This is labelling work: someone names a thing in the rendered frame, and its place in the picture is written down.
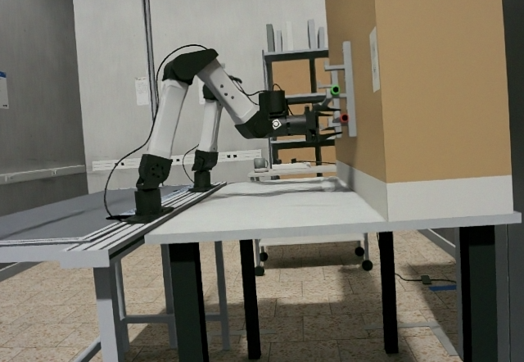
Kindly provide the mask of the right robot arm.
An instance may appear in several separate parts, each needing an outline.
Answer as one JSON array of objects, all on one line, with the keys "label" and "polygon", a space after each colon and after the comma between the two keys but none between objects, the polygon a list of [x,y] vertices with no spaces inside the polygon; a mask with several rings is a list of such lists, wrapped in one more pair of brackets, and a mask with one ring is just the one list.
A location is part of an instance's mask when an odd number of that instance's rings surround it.
[{"label": "right robot arm", "polygon": [[242,137],[263,138],[268,133],[271,138],[287,136],[290,124],[287,124],[286,116],[269,117],[287,111],[285,91],[259,93],[260,110],[257,111],[227,76],[216,59],[218,55],[213,48],[209,48],[180,54],[165,65],[155,123],[138,168],[138,190],[134,191],[135,215],[121,222],[149,224],[174,211],[173,206],[162,207],[158,187],[169,177],[174,135],[184,99],[195,75],[223,105]]}]

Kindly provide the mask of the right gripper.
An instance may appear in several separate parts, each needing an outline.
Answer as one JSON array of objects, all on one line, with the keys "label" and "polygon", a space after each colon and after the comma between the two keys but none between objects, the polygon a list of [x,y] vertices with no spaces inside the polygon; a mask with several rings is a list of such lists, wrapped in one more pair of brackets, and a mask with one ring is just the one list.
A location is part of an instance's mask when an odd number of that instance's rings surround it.
[{"label": "right gripper", "polygon": [[305,114],[303,115],[286,115],[287,124],[290,124],[290,128],[287,128],[287,135],[307,135],[307,142],[312,143],[312,135],[314,135],[314,142],[320,143],[323,140],[330,138],[331,136],[343,133],[326,133],[316,135],[316,123],[315,123],[315,112],[326,112],[326,111],[341,111],[341,109],[329,108],[319,104],[312,104],[312,112],[309,112],[309,105],[305,106]]}]

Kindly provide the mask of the grey metal post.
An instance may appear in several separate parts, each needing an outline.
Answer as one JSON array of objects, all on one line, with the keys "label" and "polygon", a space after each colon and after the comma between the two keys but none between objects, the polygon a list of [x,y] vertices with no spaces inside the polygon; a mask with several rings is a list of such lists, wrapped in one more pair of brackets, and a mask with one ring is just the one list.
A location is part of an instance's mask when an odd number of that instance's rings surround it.
[{"label": "grey metal post", "polygon": [[150,0],[141,0],[141,2],[142,2],[143,37],[144,37],[145,59],[146,59],[146,70],[147,70],[147,91],[148,91],[150,123],[152,127],[155,113],[156,113],[156,107],[157,107],[157,96],[156,96],[156,76],[155,76],[154,53],[153,53],[152,31],[151,31],[151,8],[150,8]]}]

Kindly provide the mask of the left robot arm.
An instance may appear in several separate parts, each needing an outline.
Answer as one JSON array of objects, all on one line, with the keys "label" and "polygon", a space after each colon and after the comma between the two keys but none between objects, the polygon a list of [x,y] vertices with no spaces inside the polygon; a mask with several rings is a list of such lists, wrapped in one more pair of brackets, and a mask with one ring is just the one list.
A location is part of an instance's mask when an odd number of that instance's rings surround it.
[{"label": "left robot arm", "polygon": [[204,84],[202,87],[203,98],[205,99],[205,115],[201,134],[201,141],[198,150],[195,151],[194,164],[194,185],[189,188],[189,192],[206,192],[215,185],[210,184],[210,172],[216,166],[218,161],[217,152],[219,122],[223,105],[216,96]]}]

